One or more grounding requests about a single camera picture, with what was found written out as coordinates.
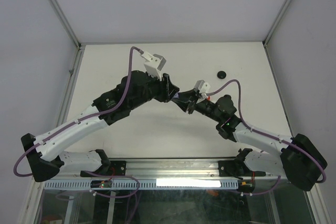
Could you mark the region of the black earbud charging case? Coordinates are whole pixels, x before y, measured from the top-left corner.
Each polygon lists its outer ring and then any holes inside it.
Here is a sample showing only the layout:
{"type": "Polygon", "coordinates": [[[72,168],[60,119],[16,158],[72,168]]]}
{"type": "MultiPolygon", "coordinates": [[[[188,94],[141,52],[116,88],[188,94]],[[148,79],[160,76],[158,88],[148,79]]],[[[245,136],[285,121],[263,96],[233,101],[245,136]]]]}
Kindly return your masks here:
{"type": "Polygon", "coordinates": [[[217,78],[220,79],[220,80],[224,80],[226,78],[227,74],[225,71],[219,71],[217,73],[217,78]]]}

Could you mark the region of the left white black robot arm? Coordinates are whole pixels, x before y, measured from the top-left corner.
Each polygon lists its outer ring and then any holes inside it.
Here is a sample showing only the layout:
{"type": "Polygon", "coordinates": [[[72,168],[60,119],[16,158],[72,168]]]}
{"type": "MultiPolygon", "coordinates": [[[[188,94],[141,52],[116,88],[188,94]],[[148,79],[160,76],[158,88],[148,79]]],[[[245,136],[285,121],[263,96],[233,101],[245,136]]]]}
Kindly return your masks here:
{"type": "Polygon", "coordinates": [[[36,182],[45,182],[71,165],[75,165],[76,170],[106,175],[110,162],[102,150],[75,153],[75,161],[61,154],[87,135],[126,118],[141,105],[153,99],[167,103],[178,92],[179,88],[171,82],[167,73],[158,79],[146,72],[132,71],[114,89],[93,100],[74,119],[39,136],[30,133],[22,136],[24,156],[32,171],[31,176],[36,182]]]}

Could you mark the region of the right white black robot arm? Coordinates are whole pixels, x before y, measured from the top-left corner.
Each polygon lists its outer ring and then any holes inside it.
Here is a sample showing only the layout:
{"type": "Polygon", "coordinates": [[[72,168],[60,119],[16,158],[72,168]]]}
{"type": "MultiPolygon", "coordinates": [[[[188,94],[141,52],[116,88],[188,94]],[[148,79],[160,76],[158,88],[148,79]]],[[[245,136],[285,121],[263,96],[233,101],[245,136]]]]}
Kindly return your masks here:
{"type": "Polygon", "coordinates": [[[216,130],[222,138],[250,146],[235,158],[238,174],[270,173],[287,178],[303,191],[325,182],[328,163],[307,136],[276,135],[247,124],[242,116],[236,116],[229,95],[212,102],[190,90],[176,94],[172,101],[188,114],[198,112],[217,122],[216,130]]]}

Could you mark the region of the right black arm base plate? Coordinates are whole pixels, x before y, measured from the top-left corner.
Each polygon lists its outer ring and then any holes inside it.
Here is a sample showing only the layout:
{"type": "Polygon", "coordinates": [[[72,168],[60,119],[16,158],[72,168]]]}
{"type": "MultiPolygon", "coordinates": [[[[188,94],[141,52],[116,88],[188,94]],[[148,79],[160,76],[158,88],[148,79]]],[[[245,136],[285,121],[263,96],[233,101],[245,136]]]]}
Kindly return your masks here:
{"type": "Polygon", "coordinates": [[[243,177],[265,177],[266,173],[262,171],[253,172],[243,162],[234,160],[218,161],[218,171],[220,177],[236,177],[242,179],[243,177]]]}

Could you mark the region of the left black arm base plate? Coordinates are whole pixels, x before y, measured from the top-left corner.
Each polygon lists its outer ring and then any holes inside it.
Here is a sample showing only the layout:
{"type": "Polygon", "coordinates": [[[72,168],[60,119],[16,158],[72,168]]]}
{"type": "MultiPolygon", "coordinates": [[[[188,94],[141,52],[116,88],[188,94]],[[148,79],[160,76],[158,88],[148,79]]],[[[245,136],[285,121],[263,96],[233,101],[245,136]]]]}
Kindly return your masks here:
{"type": "Polygon", "coordinates": [[[82,170],[80,172],[80,177],[93,177],[91,173],[100,177],[124,176],[126,164],[126,161],[98,162],[96,167],[82,170]]]}

